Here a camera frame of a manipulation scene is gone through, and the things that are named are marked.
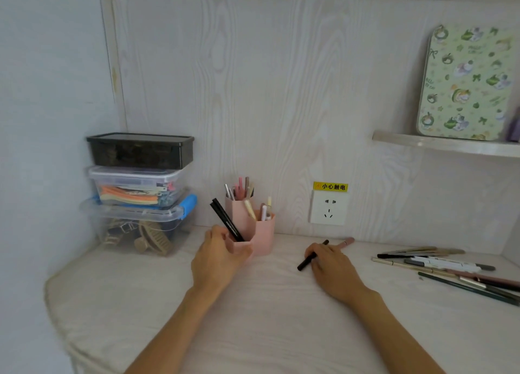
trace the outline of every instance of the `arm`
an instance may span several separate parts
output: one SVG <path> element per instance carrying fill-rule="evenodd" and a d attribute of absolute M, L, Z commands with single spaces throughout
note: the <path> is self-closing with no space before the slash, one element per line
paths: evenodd
<path fill-rule="evenodd" d="M 251 255 L 245 247 L 238 254 L 227 251 L 224 236 L 227 229 L 213 226 L 206 232 L 191 263 L 193 287 L 177 311 L 150 341 L 125 374 L 176 374 L 184 355 L 197 333 L 206 312 L 229 285 L 240 266 Z"/>
<path fill-rule="evenodd" d="M 367 329 L 391 374 L 446 374 L 398 322 L 379 293 L 367 288 L 339 246 L 312 244 L 313 273 L 332 297 L 348 305 Z"/>

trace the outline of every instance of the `hand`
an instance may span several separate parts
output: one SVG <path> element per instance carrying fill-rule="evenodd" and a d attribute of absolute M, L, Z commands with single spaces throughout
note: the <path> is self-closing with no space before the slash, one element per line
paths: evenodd
<path fill-rule="evenodd" d="M 236 272 L 251 256 L 253 249 L 244 246 L 238 253 L 230 253 L 224 239 L 228 230 L 214 225 L 206 232 L 204 242 L 191 262 L 193 289 L 212 293 L 215 297 L 229 285 Z"/>
<path fill-rule="evenodd" d="M 305 257 L 316 253 L 317 258 L 310 265 L 318 285 L 330 296 L 352 306 L 373 291 L 363 284 L 355 267 L 341 252 L 344 246 L 344 243 L 337 246 L 313 243 L 305 250 Z"/>

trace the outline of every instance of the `clear plastic container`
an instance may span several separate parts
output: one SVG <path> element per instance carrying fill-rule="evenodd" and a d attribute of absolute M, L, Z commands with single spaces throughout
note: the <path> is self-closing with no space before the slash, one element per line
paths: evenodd
<path fill-rule="evenodd" d="M 139 252 L 159 255 L 171 252 L 180 232 L 189 232 L 189 215 L 197 204 L 197 195 L 186 192 L 176 206 L 167 210 L 108 206 L 98 198 L 81 204 L 88 214 L 99 240 L 104 244 L 133 245 Z"/>
<path fill-rule="evenodd" d="M 171 207 L 178 200 L 185 187 L 184 175 L 185 169 L 93 166 L 88 170 L 103 204 L 156 209 Z"/>

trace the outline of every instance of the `purple object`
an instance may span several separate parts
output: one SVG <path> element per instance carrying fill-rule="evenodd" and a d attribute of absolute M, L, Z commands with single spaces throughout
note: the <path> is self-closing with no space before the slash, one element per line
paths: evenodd
<path fill-rule="evenodd" d="M 509 125 L 509 132 L 507 140 L 510 142 L 517 142 L 520 140 L 520 116 L 516 116 L 511 125 Z"/>

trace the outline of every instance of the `yellow warning label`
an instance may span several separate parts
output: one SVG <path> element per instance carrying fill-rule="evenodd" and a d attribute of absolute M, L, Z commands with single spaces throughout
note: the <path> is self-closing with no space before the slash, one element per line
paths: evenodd
<path fill-rule="evenodd" d="M 313 189 L 316 191 L 347 192 L 348 184 L 324 183 L 320 181 L 314 181 Z"/>

